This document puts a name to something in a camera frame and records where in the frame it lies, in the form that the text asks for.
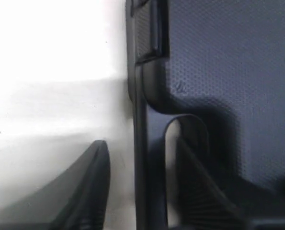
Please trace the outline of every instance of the black plastic part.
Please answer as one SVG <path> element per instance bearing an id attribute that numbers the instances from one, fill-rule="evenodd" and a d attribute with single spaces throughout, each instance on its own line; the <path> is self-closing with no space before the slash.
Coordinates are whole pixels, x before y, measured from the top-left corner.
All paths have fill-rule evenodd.
<path id="1" fill-rule="evenodd" d="M 152 7 L 164 16 L 157 15 L 158 18 L 154 19 L 155 15 L 150 13 L 154 10 Z M 138 230 L 168 228 L 165 132 L 174 119 L 178 119 L 182 127 L 176 152 L 182 224 L 197 230 L 285 229 L 285 196 L 277 190 L 278 185 L 274 185 L 274 180 L 279 181 L 280 173 L 285 170 L 285 158 L 282 159 L 285 152 L 280 151 L 285 150 L 285 118 L 282 123 L 279 117 L 275 117 L 277 112 L 285 111 L 285 61 L 281 62 L 285 60 L 285 36 L 281 37 L 278 33 L 280 30 L 285 34 L 285 14 L 282 12 L 285 13 L 285 0 L 126 2 Z M 153 22 L 165 29 L 154 32 Z M 213 26 L 216 23 L 222 23 L 221 27 Z M 255 36 L 238 36 L 235 30 L 242 33 L 238 24 L 245 26 L 248 31 L 253 28 L 256 34 L 260 32 L 260 37 L 254 40 Z M 157 36 L 167 32 L 168 36 Z M 162 46 L 164 52 L 151 52 L 154 37 L 160 37 L 160 43 L 168 44 Z M 225 56 L 221 48 L 235 53 Z M 221 57 L 213 56 L 216 52 L 223 54 Z M 195 71 L 199 71 L 198 76 L 194 75 Z M 222 95 L 230 101 L 226 103 Z M 275 103 L 271 104 L 272 101 L 267 98 L 265 106 L 263 95 L 266 98 L 270 95 Z M 262 115 L 263 109 L 268 111 L 269 108 L 269 114 Z M 254 120 L 257 117 L 261 119 L 259 124 Z M 244 120 L 252 123 L 243 127 L 245 123 L 240 122 Z M 270 135 L 267 131 L 261 133 L 256 127 L 265 128 L 263 131 L 277 127 L 282 135 L 278 136 L 274 129 L 270 130 Z M 241 152 L 243 145 L 239 145 L 239 135 L 245 144 L 246 140 L 249 143 L 254 141 L 254 152 Z M 275 142 L 268 142 L 274 147 L 270 149 L 264 142 L 265 149 L 269 151 L 267 154 L 276 153 L 282 161 L 272 161 L 258 146 L 256 140 L 265 141 L 267 137 L 268 140 L 278 140 L 282 147 L 278 150 Z M 251 168 L 245 171 L 243 160 L 253 157 L 252 154 L 254 157 L 259 154 L 260 159 L 250 161 L 254 163 L 255 171 L 250 171 Z M 264 168 L 258 168 L 261 161 L 265 161 Z M 260 183 L 252 183 L 259 178 Z"/>
<path id="2" fill-rule="evenodd" d="M 77 161 L 90 164 L 74 195 L 50 224 L 5 224 L 0 230 L 102 230 L 110 185 L 109 151 L 95 141 Z"/>

